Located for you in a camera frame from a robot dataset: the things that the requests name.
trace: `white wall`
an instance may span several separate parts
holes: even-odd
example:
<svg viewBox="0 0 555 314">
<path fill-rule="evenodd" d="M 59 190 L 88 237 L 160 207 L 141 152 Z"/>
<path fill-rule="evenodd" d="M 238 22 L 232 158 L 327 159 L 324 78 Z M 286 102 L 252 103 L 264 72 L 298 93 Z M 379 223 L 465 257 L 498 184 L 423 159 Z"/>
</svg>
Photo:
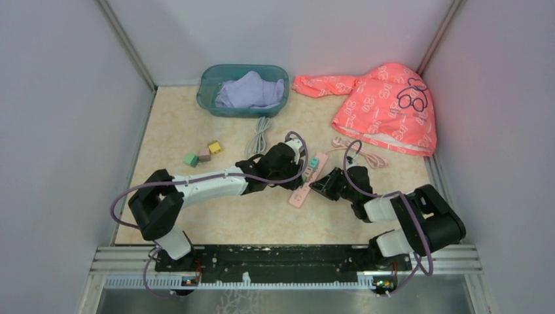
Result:
<svg viewBox="0 0 555 314">
<path fill-rule="evenodd" d="M 158 85 L 195 84 L 218 63 L 290 75 L 417 68 L 451 0 L 109 0 Z"/>
<path fill-rule="evenodd" d="M 425 75 L 437 154 L 500 313 L 552 313 L 555 3 L 468 1 Z"/>
<path fill-rule="evenodd" d="M 93 0 L 0 1 L 0 312 L 76 312 L 150 97 Z"/>
</svg>

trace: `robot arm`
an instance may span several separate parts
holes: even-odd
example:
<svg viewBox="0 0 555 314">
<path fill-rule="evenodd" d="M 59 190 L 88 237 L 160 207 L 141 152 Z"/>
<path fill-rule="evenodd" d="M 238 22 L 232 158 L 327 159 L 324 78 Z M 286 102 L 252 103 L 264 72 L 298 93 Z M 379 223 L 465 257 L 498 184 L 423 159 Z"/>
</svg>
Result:
<svg viewBox="0 0 555 314">
<path fill-rule="evenodd" d="M 348 165 L 347 172 L 353 183 L 371 194 L 372 187 L 366 167 L 357 166 L 350 157 Z M 400 230 L 386 232 L 370 240 L 369 253 L 377 264 L 387 264 L 389 258 L 398 254 L 416 252 L 420 256 L 426 255 L 408 211 L 415 214 L 431 252 L 459 243 L 466 236 L 461 219 L 430 184 L 405 195 L 411 208 L 404 205 L 399 195 L 382 198 L 363 195 L 350 185 L 344 171 L 337 167 L 310 187 L 329 200 L 337 201 L 343 198 L 350 201 L 355 216 L 365 222 L 399 220 Z"/>
<path fill-rule="evenodd" d="M 186 235 L 175 226 L 180 210 L 211 198 L 240 196 L 262 191 L 268 183 L 252 179 L 252 176 L 273 181 L 291 178 L 302 167 L 300 158 L 303 155 L 301 141 L 290 139 L 285 143 L 274 145 L 265 155 L 256 155 L 248 160 L 237 162 L 223 171 L 172 177 L 165 169 L 161 169 L 155 171 L 146 183 L 196 182 L 138 190 L 130 198 L 128 205 L 143 239 L 156 242 L 172 259 L 178 260 L 192 249 Z M 295 180 L 279 184 L 288 190 L 294 190 L 301 185 L 300 176 Z"/>
</svg>

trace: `pink power strip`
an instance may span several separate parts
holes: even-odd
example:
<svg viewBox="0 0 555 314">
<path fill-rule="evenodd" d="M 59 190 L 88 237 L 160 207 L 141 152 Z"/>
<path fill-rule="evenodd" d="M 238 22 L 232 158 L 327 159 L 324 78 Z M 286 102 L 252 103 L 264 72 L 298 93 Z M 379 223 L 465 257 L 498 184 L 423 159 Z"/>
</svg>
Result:
<svg viewBox="0 0 555 314">
<path fill-rule="evenodd" d="M 323 152 L 318 152 L 316 154 L 316 158 L 318 158 L 319 160 L 316 170 L 314 170 L 314 172 L 310 175 L 310 178 L 308 178 L 308 180 L 300 188 L 297 188 L 295 191 L 293 191 L 293 195 L 291 196 L 291 198 L 289 198 L 289 203 L 296 208 L 300 208 L 302 206 L 304 200 L 306 199 L 306 196 L 308 195 L 308 192 L 310 192 L 309 184 L 316 181 L 318 175 L 328 161 L 328 155 L 324 154 Z"/>
</svg>

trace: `metal base plate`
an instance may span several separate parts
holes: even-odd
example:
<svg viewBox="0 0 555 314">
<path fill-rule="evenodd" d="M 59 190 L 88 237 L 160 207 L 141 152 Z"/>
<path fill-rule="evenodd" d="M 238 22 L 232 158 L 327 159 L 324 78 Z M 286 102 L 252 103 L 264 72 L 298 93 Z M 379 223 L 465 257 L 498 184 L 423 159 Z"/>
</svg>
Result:
<svg viewBox="0 0 555 314">
<path fill-rule="evenodd" d="M 412 269 L 406 254 L 393 260 L 398 271 Z M 205 245 L 178 262 L 162 251 L 155 270 L 195 271 L 198 266 L 203 283 L 241 283 L 245 273 L 252 283 L 356 283 L 360 271 L 393 272 L 393 261 L 377 267 L 366 247 L 353 245 Z"/>
</svg>

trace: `lavender towel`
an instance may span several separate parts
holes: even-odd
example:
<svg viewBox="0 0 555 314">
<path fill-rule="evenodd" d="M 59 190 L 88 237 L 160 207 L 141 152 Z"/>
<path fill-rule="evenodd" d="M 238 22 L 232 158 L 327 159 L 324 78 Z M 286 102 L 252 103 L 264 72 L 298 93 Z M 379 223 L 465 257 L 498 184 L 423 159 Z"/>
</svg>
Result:
<svg viewBox="0 0 555 314">
<path fill-rule="evenodd" d="M 223 82 L 216 107 L 270 108 L 279 104 L 284 89 L 283 80 L 266 82 L 258 73 L 250 71 L 239 80 Z"/>
</svg>

